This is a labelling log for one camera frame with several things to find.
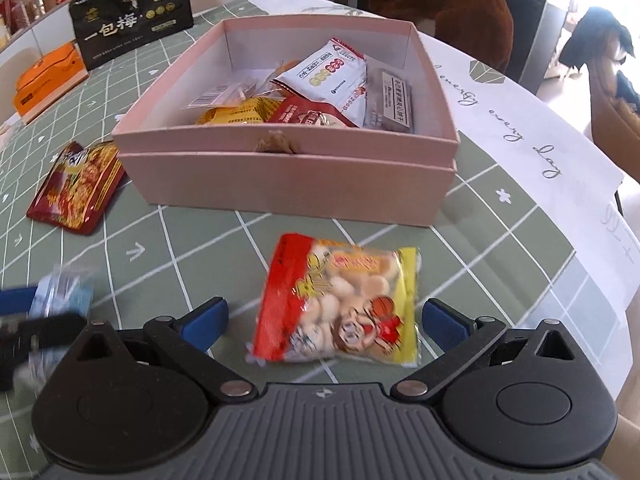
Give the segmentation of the packet of brown eggs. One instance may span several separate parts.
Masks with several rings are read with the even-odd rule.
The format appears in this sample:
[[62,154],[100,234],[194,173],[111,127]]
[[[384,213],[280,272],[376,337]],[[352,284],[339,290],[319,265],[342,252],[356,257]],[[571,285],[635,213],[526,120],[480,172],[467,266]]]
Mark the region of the packet of brown eggs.
[[210,110],[216,107],[235,107],[245,100],[258,96],[265,83],[254,77],[243,76],[205,90],[186,106],[188,110]]

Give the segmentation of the red spicy snack packet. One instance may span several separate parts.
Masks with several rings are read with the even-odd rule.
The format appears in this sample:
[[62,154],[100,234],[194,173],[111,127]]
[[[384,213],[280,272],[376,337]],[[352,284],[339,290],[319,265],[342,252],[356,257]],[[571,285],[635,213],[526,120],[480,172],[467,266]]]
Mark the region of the red spicy snack packet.
[[84,148],[70,142],[26,210],[26,217],[89,235],[98,226],[125,169],[113,141]]

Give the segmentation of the grey bar packet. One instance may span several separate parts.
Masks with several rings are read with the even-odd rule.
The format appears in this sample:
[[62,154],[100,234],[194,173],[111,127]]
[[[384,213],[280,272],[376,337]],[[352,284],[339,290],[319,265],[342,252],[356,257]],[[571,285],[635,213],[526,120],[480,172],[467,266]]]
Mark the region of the grey bar packet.
[[411,87],[404,78],[386,68],[368,71],[364,128],[412,133],[411,105]]

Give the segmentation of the yellow snack packet in box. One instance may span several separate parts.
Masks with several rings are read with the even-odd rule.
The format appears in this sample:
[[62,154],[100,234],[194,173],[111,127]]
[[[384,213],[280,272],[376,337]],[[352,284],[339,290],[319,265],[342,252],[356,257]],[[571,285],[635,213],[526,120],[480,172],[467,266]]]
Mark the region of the yellow snack packet in box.
[[268,122],[280,106],[281,100],[255,96],[238,106],[214,107],[205,112],[197,125],[241,124],[255,125]]

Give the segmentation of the orange tissue box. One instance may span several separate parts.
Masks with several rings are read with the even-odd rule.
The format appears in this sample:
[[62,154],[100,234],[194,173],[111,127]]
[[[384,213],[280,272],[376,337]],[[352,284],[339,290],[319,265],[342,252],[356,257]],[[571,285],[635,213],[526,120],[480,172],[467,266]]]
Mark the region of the orange tissue box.
[[17,79],[13,104],[25,125],[89,77],[75,41],[43,55]]

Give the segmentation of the dark red snack packet in box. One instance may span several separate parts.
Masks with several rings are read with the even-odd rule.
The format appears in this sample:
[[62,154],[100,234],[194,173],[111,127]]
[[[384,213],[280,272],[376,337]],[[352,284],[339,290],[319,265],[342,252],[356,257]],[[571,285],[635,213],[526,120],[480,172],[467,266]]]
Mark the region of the dark red snack packet in box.
[[332,104],[289,96],[273,112],[268,122],[304,126],[326,126],[331,128],[356,128]]

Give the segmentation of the brown upholstered chair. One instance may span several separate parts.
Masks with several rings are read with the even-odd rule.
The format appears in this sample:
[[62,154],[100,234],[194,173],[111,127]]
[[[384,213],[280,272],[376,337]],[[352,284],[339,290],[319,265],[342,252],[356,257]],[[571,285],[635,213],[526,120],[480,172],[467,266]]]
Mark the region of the brown upholstered chair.
[[503,72],[513,48],[506,0],[369,0],[372,13],[415,25],[433,23],[434,37]]

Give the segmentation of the tan chair with dark clothes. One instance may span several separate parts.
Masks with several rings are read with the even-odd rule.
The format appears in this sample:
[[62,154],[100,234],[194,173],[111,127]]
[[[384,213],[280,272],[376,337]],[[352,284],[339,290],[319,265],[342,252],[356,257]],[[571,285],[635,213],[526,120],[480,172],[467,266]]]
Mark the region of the tan chair with dark clothes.
[[593,143],[625,174],[639,179],[639,92],[623,74],[634,56],[626,26],[612,12],[590,8],[564,44],[559,62],[588,70]]

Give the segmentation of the orange wrapped cake packet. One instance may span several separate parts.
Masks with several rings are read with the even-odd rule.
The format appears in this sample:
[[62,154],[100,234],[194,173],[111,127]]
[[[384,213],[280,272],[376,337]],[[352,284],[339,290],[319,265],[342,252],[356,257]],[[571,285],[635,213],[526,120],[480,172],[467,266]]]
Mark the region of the orange wrapped cake packet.
[[273,79],[276,79],[277,77],[279,77],[281,74],[287,72],[288,70],[290,70],[291,68],[295,67],[296,65],[298,65],[300,63],[299,60],[291,60],[288,62],[285,62],[283,64],[281,64],[278,68],[276,68],[269,76],[268,76],[268,80],[272,81]]

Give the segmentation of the green grid tablecloth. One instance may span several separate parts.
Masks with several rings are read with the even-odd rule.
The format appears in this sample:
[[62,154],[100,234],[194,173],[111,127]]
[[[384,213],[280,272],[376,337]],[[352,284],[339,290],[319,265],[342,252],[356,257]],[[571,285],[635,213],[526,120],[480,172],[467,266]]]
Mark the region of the green grid tablecloth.
[[[618,213],[618,172],[536,96],[420,35],[460,139],[457,172],[429,226],[147,202],[125,174],[96,229],[26,217],[67,144],[114,141],[130,107],[228,18],[346,15],[312,0],[239,0],[89,79],[1,151],[1,288],[58,266],[96,271],[87,325],[36,393],[1,391],[6,479],[608,479],[614,401],[632,367],[625,304],[639,243]],[[419,249],[413,366],[356,359],[267,362],[253,339],[280,237]],[[209,400],[160,362],[143,325],[209,299],[229,324],[207,353],[254,400]],[[442,355],[430,298],[506,333],[428,401],[390,388]]]

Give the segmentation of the black plum gift box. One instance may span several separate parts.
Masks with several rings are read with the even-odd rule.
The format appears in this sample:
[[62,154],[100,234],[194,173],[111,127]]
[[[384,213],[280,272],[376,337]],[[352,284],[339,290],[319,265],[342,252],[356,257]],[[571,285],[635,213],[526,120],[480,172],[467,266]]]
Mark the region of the black plum gift box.
[[190,0],[72,0],[68,10],[87,70],[193,26]]

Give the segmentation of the yellow red biscuit packet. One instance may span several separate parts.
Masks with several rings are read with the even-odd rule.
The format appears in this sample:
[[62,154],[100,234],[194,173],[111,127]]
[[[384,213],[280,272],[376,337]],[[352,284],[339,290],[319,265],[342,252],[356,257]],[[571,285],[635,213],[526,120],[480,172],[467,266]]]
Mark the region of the yellow red biscuit packet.
[[367,248],[286,233],[271,258],[253,339],[267,362],[418,362],[418,248]]

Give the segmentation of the pink cardboard box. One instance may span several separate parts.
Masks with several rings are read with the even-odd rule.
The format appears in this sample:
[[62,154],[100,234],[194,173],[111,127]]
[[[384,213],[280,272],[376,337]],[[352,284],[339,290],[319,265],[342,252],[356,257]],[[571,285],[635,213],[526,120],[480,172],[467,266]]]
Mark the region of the pink cardboard box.
[[[265,77],[337,39],[411,91],[410,132],[311,124],[203,125],[192,102]],[[429,226],[460,139],[413,24],[290,14],[228,18],[186,49],[112,133],[128,176],[157,205]]]

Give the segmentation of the white snack packet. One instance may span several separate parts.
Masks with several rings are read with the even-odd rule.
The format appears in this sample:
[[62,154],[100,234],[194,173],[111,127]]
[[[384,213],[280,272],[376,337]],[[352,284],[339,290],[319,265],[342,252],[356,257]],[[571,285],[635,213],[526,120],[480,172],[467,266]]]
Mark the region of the white snack packet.
[[309,101],[334,106],[356,127],[367,107],[366,58],[348,44],[331,38],[302,62],[275,76],[273,82]]

